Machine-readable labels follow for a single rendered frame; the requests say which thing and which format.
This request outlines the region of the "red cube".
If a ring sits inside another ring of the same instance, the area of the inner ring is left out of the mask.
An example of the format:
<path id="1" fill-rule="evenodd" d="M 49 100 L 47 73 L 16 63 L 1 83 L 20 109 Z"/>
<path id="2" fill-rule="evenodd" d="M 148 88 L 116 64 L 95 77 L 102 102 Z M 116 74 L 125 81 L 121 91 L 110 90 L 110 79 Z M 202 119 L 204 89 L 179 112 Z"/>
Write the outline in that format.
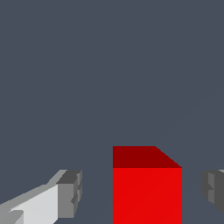
<path id="1" fill-rule="evenodd" d="M 113 224 L 182 224 L 182 167 L 155 146 L 115 146 Z"/>

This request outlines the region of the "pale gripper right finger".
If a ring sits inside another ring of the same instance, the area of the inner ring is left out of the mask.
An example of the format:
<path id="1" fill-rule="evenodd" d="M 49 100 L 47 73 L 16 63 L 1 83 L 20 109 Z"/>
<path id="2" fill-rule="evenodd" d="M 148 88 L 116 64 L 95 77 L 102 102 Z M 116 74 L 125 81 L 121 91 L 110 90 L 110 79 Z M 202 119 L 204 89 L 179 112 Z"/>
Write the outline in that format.
<path id="1" fill-rule="evenodd" d="M 202 171 L 200 178 L 203 196 L 224 214 L 224 170 Z"/>

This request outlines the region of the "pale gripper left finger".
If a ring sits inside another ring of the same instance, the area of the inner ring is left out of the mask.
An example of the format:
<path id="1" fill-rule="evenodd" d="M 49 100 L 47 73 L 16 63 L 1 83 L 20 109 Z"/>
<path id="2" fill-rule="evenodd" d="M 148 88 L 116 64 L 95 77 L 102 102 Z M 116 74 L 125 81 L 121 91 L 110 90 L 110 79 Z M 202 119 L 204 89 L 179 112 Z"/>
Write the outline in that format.
<path id="1" fill-rule="evenodd" d="M 38 186 L 0 205 L 0 224 L 55 224 L 73 218 L 82 195 L 82 171 L 59 170 Z"/>

